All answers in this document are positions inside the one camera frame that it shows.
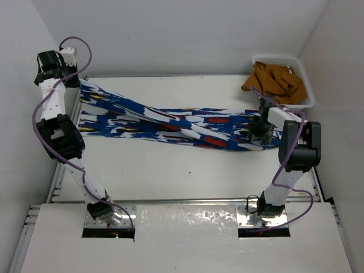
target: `fabric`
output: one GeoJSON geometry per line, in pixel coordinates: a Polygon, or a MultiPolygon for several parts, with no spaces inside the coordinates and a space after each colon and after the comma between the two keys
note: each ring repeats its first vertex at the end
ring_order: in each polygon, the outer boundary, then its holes
{"type": "Polygon", "coordinates": [[[264,96],[274,95],[280,104],[300,104],[307,98],[304,83],[292,68],[260,61],[256,61],[253,67],[254,71],[241,87],[243,91],[250,91],[254,86],[264,96]]]}
{"type": "Polygon", "coordinates": [[[230,151],[265,150],[280,144],[278,129],[271,144],[248,139],[256,110],[156,109],[84,80],[80,100],[84,104],[78,129],[86,136],[146,139],[230,151]]]}

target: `red wire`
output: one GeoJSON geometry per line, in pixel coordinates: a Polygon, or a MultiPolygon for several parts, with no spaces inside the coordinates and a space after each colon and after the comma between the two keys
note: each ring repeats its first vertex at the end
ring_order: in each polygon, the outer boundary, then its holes
{"type": "Polygon", "coordinates": [[[111,235],[118,235],[116,234],[115,232],[113,232],[111,229],[110,229],[110,224],[107,225],[107,228],[106,228],[107,232],[110,233],[111,235]]]}

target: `blue patterned cloth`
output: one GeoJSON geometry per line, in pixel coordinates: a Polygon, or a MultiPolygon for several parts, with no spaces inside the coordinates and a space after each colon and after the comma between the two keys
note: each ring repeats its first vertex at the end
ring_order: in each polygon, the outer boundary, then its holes
{"type": "Polygon", "coordinates": [[[78,129],[84,136],[146,139],[229,151],[265,150],[280,144],[275,129],[271,144],[247,137],[256,110],[212,108],[157,109],[81,80],[78,129]]]}

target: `white plastic basket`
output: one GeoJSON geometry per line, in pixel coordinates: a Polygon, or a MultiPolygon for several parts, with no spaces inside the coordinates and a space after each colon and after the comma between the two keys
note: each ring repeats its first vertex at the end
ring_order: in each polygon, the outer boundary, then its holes
{"type": "Polygon", "coordinates": [[[285,105],[292,110],[302,110],[304,108],[310,108],[315,104],[315,97],[312,92],[311,85],[309,84],[308,77],[306,75],[305,69],[301,61],[295,57],[287,55],[268,55],[268,54],[257,54],[253,56],[253,64],[256,61],[261,61],[266,64],[278,64],[278,65],[288,65],[293,68],[295,73],[303,80],[305,85],[307,98],[304,99],[300,104],[287,104],[285,105]]]}

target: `reflective metal surface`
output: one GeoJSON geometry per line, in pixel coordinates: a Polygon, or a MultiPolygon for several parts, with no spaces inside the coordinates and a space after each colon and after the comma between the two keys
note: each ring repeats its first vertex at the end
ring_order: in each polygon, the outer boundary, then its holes
{"type": "MultiPolygon", "coordinates": [[[[125,208],[131,216],[133,222],[136,218],[137,205],[235,205],[237,213],[237,228],[239,229],[253,229],[253,228],[271,228],[273,226],[281,225],[287,222],[286,211],[283,211],[280,217],[275,218],[262,218],[256,213],[250,214],[246,211],[246,199],[239,201],[228,201],[228,200],[210,200],[203,202],[176,202],[176,201],[157,201],[157,202],[130,202],[130,203],[118,203],[120,206],[125,208]]],[[[249,212],[253,212],[257,209],[257,200],[249,199],[249,212]]],[[[102,229],[107,228],[107,223],[102,221],[95,221],[91,218],[91,215],[86,211],[84,229],[102,229]]],[[[129,229],[131,228],[129,217],[124,213],[119,224],[114,224],[110,227],[118,229],[129,229]]]]}

